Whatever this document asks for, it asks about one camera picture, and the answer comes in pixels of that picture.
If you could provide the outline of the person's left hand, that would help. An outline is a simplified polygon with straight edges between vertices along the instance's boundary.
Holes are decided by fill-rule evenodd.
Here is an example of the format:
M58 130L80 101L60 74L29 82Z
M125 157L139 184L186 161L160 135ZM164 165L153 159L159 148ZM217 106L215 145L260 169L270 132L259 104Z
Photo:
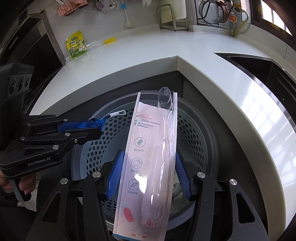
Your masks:
M0 172L0 185L1 188L6 192L6 193L12 193L13 188L8 180L8 178L3 174L3 172ZM22 190L25 194L29 194L35 190L36 187L36 173L30 174L25 177L21 177L21 180L18 184L20 190Z

